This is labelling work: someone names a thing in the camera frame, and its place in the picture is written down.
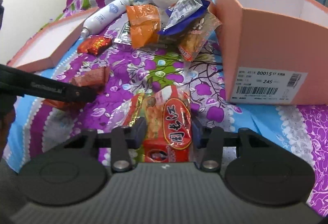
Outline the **red clear snack packet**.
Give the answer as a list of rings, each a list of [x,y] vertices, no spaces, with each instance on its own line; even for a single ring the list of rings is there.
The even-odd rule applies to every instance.
[[[190,93],[169,85],[148,95],[132,97],[123,122],[132,126],[144,117],[147,131],[136,150],[136,162],[188,162],[192,144]]]

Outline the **orange-red snack packet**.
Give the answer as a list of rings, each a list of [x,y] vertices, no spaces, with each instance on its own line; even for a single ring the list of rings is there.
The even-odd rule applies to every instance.
[[[111,69],[109,67],[99,67],[97,69],[91,69],[84,75],[73,77],[70,83],[79,87],[89,87],[96,91],[97,94],[101,94],[109,80],[110,73]],[[51,99],[45,99],[43,103],[44,105],[48,105],[62,111],[77,111],[83,108],[87,102],[62,102]]]

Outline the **orange snack bag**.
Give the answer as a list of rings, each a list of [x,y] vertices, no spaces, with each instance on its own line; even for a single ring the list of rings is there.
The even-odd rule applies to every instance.
[[[134,49],[158,43],[161,17],[156,6],[151,4],[127,6],[126,13]]]

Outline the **blue white snack bag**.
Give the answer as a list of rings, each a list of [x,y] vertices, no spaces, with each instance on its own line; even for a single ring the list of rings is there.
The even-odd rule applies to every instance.
[[[169,21],[158,33],[169,36],[183,32],[194,20],[203,17],[210,5],[209,0],[178,0],[170,13]]]

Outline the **pink box lid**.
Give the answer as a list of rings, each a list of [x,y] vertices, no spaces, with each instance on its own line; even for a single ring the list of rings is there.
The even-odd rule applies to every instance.
[[[28,40],[7,65],[29,73],[54,68],[80,37],[85,20],[97,11],[91,8],[52,22]]]

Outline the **floral purple bed sheet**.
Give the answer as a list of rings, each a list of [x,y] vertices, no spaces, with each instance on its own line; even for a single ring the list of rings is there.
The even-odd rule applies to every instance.
[[[103,132],[112,112],[138,93],[152,94],[168,85],[190,89],[191,110],[208,126],[228,131],[248,127],[309,162],[316,181],[309,205],[327,215],[327,106],[326,105],[233,105],[226,101],[222,58],[212,35],[191,65],[185,65],[177,50],[134,50],[114,44],[99,57],[79,54],[71,46],[57,67],[41,75],[63,82],[92,69],[109,67],[105,91],[76,113],[46,105],[42,99],[25,96],[16,102],[16,120],[9,132],[1,160],[1,209],[14,214],[24,205],[15,183],[22,165],[84,128]]]

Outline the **red foil tea packet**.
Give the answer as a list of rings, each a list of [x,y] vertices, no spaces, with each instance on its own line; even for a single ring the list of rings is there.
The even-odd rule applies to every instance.
[[[78,54],[92,54],[98,56],[112,45],[112,39],[104,36],[94,36],[85,39],[77,48]]]

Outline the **clear rice cracker packet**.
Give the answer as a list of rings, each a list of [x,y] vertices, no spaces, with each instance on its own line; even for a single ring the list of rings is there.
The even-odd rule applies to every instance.
[[[178,49],[185,61],[194,61],[210,35],[221,25],[211,12],[194,20],[183,33]]]

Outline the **white spray bottle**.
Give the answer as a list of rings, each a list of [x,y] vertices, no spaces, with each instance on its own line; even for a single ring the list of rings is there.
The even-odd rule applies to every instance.
[[[112,21],[120,17],[129,5],[129,0],[114,0],[99,9],[85,20],[81,31],[81,38],[86,39],[90,35],[96,35],[101,32]]]

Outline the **green white snack packet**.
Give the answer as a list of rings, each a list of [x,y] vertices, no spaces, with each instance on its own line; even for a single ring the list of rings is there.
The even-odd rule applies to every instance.
[[[117,44],[132,45],[129,21],[124,23],[123,27],[119,30],[117,37],[115,37],[114,42]]]

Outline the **pink shoe box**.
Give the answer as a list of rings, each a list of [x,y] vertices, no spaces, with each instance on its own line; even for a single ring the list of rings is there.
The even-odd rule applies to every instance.
[[[314,0],[215,0],[231,103],[327,103],[327,8]]]

